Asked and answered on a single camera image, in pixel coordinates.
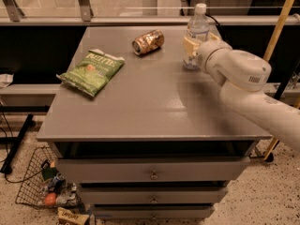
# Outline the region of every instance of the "black wire basket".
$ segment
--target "black wire basket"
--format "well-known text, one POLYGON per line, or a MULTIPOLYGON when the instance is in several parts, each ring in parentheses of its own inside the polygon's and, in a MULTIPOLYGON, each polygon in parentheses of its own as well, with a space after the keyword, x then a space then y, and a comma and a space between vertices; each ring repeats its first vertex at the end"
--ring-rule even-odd
POLYGON ((36 209, 51 209, 57 207, 78 207, 80 198, 76 194, 76 202, 72 204, 45 205, 43 204, 42 189, 45 181, 42 176, 43 165, 45 162, 56 160, 56 155, 49 147, 38 147, 35 149, 30 159, 26 174, 23 178, 15 203, 28 205, 36 209))

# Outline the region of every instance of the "drawer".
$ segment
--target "drawer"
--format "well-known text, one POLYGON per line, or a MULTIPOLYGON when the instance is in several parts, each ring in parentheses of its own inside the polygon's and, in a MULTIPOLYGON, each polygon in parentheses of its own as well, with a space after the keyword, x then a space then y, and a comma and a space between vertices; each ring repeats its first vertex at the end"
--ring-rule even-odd
POLYGON ((110 219, 162 219, 162 218, 208 218, 214 212, 211 206, 206 207, 161 207, 161 209, 134 210, 134 207, 122 210, 94 207, 92 212, 96 218, 103 220, 110 219))
POLYGON ((78 188, 86 204, 218 203, 227 191, 225 187, 78 188))
POLYGON ((122 183, 234 180, 248 157, 177 159, 59 159, 57 168, 69 182, 122 183))

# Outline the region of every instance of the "white bottle cap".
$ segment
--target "white bottle cap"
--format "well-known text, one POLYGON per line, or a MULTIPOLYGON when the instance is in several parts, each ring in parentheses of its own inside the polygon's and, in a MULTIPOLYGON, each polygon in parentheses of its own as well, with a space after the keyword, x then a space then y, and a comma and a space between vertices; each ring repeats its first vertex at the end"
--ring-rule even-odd
POLYGON ((197 4, 195 7, 195 14, 205 14, 206 4, 197 4))

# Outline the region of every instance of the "desk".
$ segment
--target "desk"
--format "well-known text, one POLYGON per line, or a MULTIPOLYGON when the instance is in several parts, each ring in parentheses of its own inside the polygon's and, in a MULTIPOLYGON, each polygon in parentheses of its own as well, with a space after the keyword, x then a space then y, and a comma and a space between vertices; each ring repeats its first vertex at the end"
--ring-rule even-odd
POLYGON ((182 66, 185 26, 90 27, 70 68, 99 48, 126 63, 94 98, 61 85, 37 135, 95 216, 205 218, 271 136, 220 104, 220 88, 182 66), (131 41, 160 29, 139 57, 131 41))

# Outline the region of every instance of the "clear water bottle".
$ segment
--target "clear water bottle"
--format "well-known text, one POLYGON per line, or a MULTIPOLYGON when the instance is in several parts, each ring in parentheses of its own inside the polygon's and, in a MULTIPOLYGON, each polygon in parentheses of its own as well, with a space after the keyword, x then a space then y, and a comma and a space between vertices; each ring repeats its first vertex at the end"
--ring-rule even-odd
MULTIPOLYGON (((197 4, 194 16, 187 24, 187 36, 196 38, 202 42, 207 40, 209 32, 209 22, 205 16, 206 4, 197 4)), ((188 55, 184 58, 184 66, 187 69, 198 69, 195 59, 188 55)))

